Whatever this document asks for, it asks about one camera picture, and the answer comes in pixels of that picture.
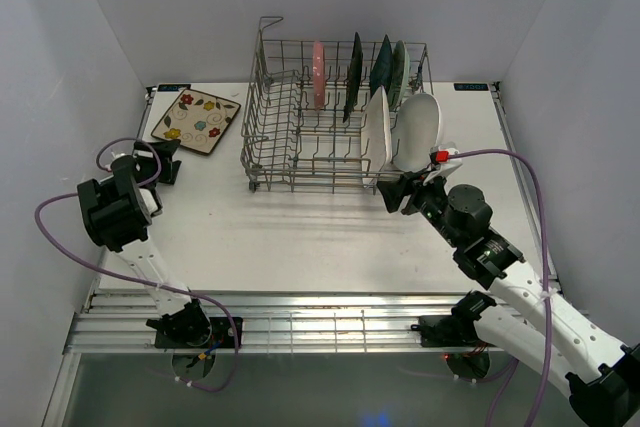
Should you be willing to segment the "cream square flower plate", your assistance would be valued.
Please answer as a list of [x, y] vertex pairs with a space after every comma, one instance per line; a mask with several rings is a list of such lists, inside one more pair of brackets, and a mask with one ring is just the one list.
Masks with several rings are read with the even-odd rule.
[[161, 141], [178, 140], [186, 150], [210, 155], [239, 113], [232, 100], [182, 89], [151, 131]]

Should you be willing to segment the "white rectangular plate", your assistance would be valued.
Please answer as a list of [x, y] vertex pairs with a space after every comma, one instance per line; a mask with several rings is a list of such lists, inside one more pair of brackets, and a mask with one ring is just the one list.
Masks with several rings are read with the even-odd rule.
[[373, 186], [391, 162], [392, 141], [387, 93], [380, 86], [367, 103], [360, 127], [363, 185]]

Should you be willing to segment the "white oval plate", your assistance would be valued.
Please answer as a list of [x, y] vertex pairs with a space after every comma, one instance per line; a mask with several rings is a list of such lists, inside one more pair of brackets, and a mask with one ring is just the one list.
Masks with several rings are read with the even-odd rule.
[[442, 118], [437, 99], [428, 93], [407, 98], [391, 131], [392, 163], [400, 171], [417, 172], [430, 163], [431, 149], [441, 143]]

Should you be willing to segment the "green round flower plate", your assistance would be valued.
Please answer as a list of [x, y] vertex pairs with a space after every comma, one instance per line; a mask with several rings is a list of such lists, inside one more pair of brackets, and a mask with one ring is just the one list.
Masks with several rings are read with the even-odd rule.
[[393, 64], [390, 87], [388, 90], [388, 104], [391, 111], [397, 110], [404, 98], [409, 82], [410, 57], [407, 44], [399, 40], [393, 50]]

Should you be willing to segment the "teal square plate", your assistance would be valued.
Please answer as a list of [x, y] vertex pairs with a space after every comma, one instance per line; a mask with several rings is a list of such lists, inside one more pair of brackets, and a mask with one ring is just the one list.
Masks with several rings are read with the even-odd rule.
[[393, 51], [388, 36], [385, 36], [379, 49], [376, 61], [370, 73], [369, 91], [373, 96], [381, 87], [389, 91], [393, 71]]

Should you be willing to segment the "black floral square plate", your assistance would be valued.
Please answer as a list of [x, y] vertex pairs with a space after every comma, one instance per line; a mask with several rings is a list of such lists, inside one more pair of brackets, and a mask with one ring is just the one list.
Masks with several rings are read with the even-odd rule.
[[343, 122], [346, 123], [357, 103], [363, 66], [363, 49], [358, 32], [354, 34], [353, 49], [346, 79], [346, 102], [343, 108]]

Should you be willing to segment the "pink dotted round plate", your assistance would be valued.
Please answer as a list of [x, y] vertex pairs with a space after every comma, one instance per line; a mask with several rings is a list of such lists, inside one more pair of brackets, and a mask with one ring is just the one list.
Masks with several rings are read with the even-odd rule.
[[312, 58], [313, 101], [316, 111], [323, 110], [325, 105], [325, 51], [324, 44], [315, 41]]

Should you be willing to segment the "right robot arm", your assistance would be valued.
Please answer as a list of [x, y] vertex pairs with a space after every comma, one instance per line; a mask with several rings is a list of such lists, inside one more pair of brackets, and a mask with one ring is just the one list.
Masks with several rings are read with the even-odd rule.
[[422, 214], [480, 285], [444, 323], [464, 344], [499, 347], [538, 371], [589, 426], [623, 426], [639, 410], [639, 349], [600, 329], [562, 295], [546, 290], [523, 254], [491, 225], [483, 192], [402, 176], [378, 189], [388, 212]]

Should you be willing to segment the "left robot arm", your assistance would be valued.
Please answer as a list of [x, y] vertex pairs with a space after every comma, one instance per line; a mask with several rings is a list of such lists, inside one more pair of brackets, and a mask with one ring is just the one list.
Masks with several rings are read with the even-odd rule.
[[114, 253], [134, 272], [154, 301], [157, 316], [147, 325], [180, 345], [198, 347], [212, 335], [200, 301], [164, 261], [150, 227], [162, 213], [159, 182], [175, 178], [177, 141], [134, 141], [134, 152], [116, 157], [102, 180], [77, 186], [83, 224], [90, 239]]

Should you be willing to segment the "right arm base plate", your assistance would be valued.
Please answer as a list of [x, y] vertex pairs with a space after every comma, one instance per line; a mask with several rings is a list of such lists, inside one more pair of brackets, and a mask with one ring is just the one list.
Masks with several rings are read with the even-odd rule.
[[479, 342], [473, 322], [454, 315], [424, 315], [410, 326], [422, 347], [473, 347]]

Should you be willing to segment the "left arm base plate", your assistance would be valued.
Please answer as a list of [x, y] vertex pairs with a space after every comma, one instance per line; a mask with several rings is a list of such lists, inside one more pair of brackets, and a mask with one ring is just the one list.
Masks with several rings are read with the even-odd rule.
[[223, 349], [234, 349], [235, 342], [238, 346], [242, 345], [242, 334], [244, 327], [244, 319], [239, 316], [233, 317], [236, 331], [233, 331], [231, 323], [226, 317], [210, 317], [211, 329], [207, 342], [201, 345], [177, 342], [171, 340], [166, 335], [157, 332], [153, 341], [156, 349], [202, 349], [206, 350], [211, 346], [217, 345]]

